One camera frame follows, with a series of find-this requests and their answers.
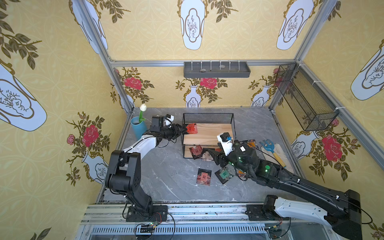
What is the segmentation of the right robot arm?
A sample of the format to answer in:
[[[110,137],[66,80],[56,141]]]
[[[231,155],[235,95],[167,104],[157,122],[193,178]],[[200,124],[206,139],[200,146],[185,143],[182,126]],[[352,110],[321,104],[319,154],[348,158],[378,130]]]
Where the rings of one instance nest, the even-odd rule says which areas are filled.
[[[336,234],[349,240],[363,238],[359,193],[353,190],[336,191],[302,179],[278,164],[259,159],[255,149],[248,144],[236,143],[228,154],[223,151],[208,152],[221,167],[232,165],[261,186],[303,199],[297,202],[268,195],[262,205],[247,206],[246,213],[251,221],[254,218],[295,218],[331,227]]]

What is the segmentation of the grey wall rack tray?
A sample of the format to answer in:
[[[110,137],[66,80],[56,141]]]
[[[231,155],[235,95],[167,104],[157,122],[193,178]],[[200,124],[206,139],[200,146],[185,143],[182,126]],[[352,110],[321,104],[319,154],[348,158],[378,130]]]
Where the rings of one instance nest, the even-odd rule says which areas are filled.
[[[251,69],[246,61],[184,62],[185,78],[249,78]]]

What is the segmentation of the pink label black tea bag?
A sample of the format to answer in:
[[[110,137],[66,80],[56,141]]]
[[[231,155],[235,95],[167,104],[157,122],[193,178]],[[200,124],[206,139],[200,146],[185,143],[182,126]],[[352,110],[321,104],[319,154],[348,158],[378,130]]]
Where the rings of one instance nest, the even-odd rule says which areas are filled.
[[[210,186],[212,171],[206,169],[198,169],[196,183],[199,185]]]

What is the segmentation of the white tulip flower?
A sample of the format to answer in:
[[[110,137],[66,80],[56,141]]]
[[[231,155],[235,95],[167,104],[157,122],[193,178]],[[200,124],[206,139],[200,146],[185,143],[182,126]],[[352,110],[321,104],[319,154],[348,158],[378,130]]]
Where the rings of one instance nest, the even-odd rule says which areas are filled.
[[[144,117],[144,112],[146,110],[147,110],[147,105],[146,104],[141,104],[141,106],[140,106],[140,113],[139,113],[139,123],[140,124],[146,120],[145,117]]]

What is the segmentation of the red label tea bag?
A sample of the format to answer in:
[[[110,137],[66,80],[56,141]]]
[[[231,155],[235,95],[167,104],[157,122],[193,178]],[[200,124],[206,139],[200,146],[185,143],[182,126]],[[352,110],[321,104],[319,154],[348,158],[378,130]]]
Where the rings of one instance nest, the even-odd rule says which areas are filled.
[[[197,134],[198,133],[198,127],[196,123],[188,124],[186,126],[187,128],[187,133],[188,134]]]

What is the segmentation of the orange label tea bag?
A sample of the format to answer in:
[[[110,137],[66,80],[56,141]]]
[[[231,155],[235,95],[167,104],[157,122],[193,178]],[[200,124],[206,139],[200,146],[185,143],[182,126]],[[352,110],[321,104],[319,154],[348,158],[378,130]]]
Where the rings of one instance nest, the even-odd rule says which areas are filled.
[[[251,148],[254,148],[254,149],[257,149],[257,148],[258,148],[257,143],[256,143],[256,140],[254,140],[254,139],[247,140],[247,144],[248,144]]]

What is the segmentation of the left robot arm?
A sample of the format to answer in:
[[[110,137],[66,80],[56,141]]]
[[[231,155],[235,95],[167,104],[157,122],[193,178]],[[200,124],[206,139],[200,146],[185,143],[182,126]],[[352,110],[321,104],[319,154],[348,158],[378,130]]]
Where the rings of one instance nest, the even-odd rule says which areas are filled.
[[[162,140],[174,141],[188,132],[187,127],[173,123],[173,116],[153,116],[150,128],[133,145],[111,154],[105,186],[111,193],[127,200],[123,209],[126,222],[163,222],[168,216],[166,205],[155,206],[141,187],[141,158],[158,147]]]

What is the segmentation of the blue garden hand rake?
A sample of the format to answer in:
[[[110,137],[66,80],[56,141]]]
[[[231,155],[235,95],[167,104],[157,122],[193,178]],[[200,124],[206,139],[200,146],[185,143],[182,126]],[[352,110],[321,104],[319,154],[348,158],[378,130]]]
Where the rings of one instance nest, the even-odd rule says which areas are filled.
[[[283,167],[285,168],[287,165],[283,162],[283,160],[277,155],[277,153],[275,152],[275,145],[274,143],[267,139],[267,140],[264,140],[264,141],[261,141],[260,142],[261,146],[267,150],[267,151],[270,151],[273,156],[274,156],[274,159]]]

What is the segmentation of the blue vase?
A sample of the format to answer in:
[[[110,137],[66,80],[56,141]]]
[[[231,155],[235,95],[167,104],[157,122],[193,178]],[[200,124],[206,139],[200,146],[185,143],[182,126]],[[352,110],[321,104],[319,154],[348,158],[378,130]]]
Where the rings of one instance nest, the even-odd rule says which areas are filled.
[[[148,130],[145,121],[141,121],[139,117],[133,117],[131,119],[131,128],[133,129],[137,140],[139,140],[142,135]]]

